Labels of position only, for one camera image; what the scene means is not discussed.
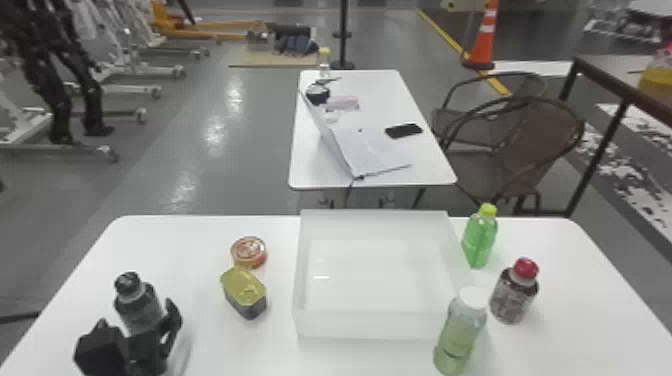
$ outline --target smartphone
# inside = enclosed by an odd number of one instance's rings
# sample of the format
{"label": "smartphone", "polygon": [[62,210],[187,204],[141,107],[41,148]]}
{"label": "smartphone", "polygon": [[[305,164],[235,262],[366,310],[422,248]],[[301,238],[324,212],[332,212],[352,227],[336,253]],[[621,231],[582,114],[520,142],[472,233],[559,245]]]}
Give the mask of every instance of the smartphone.
{"label": "smartphone", "polygon": [[410,136],[413,134],[422,133],[422,128],[418,127],[417,124],[407,123],[401,125],[395,125],[392,127],[385,128],[385,133],[393,139],[402,138]]}

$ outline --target green bottle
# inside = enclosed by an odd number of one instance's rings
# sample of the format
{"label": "green bottle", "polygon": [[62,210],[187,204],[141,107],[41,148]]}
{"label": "green bottle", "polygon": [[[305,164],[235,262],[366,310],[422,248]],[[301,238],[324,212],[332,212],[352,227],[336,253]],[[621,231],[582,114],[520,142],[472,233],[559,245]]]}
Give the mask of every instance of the green bottle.
{"label": "green bottle", "polygon": [[497,207],[486,202],[469,217],[462,236],[462,250],[473,269],[480,269],[488,263],[497,236],[496,214]]}
{"label": "green bottle", "polygon": [[464,371],[476,338],[485,326],[488,295],[467,286],[448,306],[448,317],[434,347],[434,366],[446,376]]}

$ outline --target open laptop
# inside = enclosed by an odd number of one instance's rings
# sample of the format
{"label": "open laptop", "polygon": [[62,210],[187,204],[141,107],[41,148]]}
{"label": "open laptop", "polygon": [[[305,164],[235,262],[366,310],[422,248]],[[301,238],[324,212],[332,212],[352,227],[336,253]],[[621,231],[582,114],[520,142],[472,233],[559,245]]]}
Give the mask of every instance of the open laptop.
{"label": "open laptop", "polygon": [[320,131],[322,140],[353,178],[375,176],[388,171],[408,168],[411,163],[400,153],[380,145],[380,137],[372,137],[366,126],[347,124],[330,126],[319,108],[299,89],[303,102]]}

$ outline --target red jar lid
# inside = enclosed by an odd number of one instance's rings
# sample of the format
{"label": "red jar lid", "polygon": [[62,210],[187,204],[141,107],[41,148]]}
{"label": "red jar lid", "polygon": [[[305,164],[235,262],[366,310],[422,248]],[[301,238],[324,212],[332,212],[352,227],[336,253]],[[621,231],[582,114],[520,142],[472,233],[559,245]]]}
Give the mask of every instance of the red jar lid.
{"label": "red jar lid", "polygon": [[534,279],[539,273],[539,267],[534,261],[528,259],[527,257],[521,257],[516,260],[516,263],[513,265],[513,271],[520,278]]}

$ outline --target brown chair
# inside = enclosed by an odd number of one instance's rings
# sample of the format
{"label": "brown chair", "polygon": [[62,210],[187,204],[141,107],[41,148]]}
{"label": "brown chair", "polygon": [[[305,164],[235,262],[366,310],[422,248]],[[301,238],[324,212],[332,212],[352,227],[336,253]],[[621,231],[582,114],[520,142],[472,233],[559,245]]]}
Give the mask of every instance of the brown chair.
{"label": "brown chair", "polygon": [[[505,72],[462,81],[453,86],[448,91],[446,99],[443,101],[441,108],[437,108],[432,111],[432,131],[434,134],[443,134],[448,126],[454,124],[456,119],[460,118],[462,115],[468,112],[448,108],[450,100],[460,88],[468,87],[468,85],[479,83],[491,78],[500,79],[511,77],[519,78],[521,80],[520,84],[515,88],[515,90],[513,90],[511,98],[541,97],[548,88],[548,85],[546,84],[546,81],[543,79],[543,77],[530,72]],[[507,102],[504,104],[504,106],[512,105],[523,106],[524,103]],[[493,115],[488,118],[480,118],[475,120],[473,124],[470,124],[469,128],[465,129],[460,134],[460,136],[455,139],[455,141],[475,146],[494,147],[508,133],[513,123],[514,122],[509,119],[506,113]]]}
{"label": "brown chair", "polygon": [[[502,140],[490,149],[451,151],[460,132],[491,116],[515,119]],[[537,185],[553,163],[581,140],[585,122],[564,102],[538,97],[509,97],[485,103],[449,124],[440,145],[457,175],[457,186],[477,205],[517,198],[514,214],[523,212],[525,199],[535,198],[534,214],[541,209]],[[417,206],[421,189],[413,206]]]}

